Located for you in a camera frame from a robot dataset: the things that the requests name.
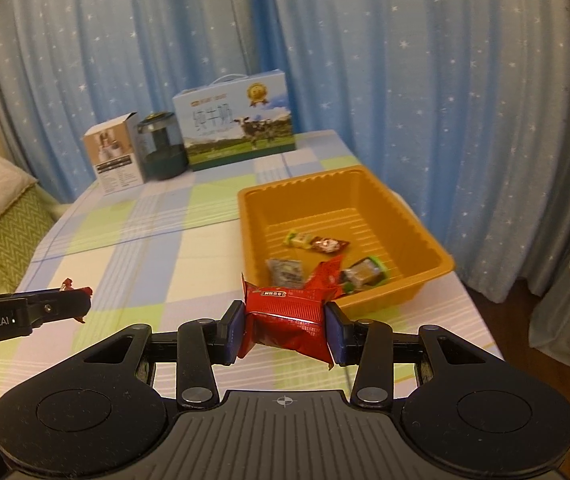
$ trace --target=crosshair symbol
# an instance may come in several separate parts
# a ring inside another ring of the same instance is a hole
[[[288,397],[287,395],[283,395],[282,397],[279,397],[278,399],[276,399],[274,402],[279,403],[283,408],[286,408],[287,406],[289,406],[291,403],[296,402],[294,399],[292,399],[291,397]]]

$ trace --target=dark green container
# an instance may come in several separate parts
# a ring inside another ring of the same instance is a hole
[[[138,124],[143,168],[148,178],[165,180],[188,168],[187,152],[174,112],[148,115]]]

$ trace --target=silver bolt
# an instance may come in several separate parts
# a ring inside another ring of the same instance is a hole
[[[199,403],[210,400],[212,395],[213,394],[209,389],[203,388],[202,386],[194,386],[193,388],[187,388],[184,390],[181,397],[183,397],[183,400],[186,400],[187,402]]]
[[[361,388],[356,393],[356,396],[363,402],[383,402],[387,398],[387,392],[383,388],[377,388],[375,386],[368,386],[367,388]]]

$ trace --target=tablecloth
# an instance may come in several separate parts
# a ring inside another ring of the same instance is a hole
[[[0,396],[108,335],[133,323],[155,332],[200,317],[220,319],[242,298],[240,224],[236,193],[243,187],[357,163],[334,132],[297,136],[295,152],[187,173],[105,196],[88,189],[41,242],[20,290],[91,286],[86,324],[49,323],[28,337],[0,343]],[[372,314],[396,332],[440,324],[500,355],[454,273],[427,283],[401,305]],[[175,396],[175,366],[159,364],[154,387]],[[244,389],[343,389],[354,367],[334,367],[295,352],[256,346],[231,367],[215,366],[220,393]],[[415,388],[413,367],[395,365],[395,396]]]

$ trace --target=brown and white box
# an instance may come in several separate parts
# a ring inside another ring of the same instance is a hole
[[[106,194],[145,182],[137,154],[136,112],[92,126],[83,136],[94,173]]]

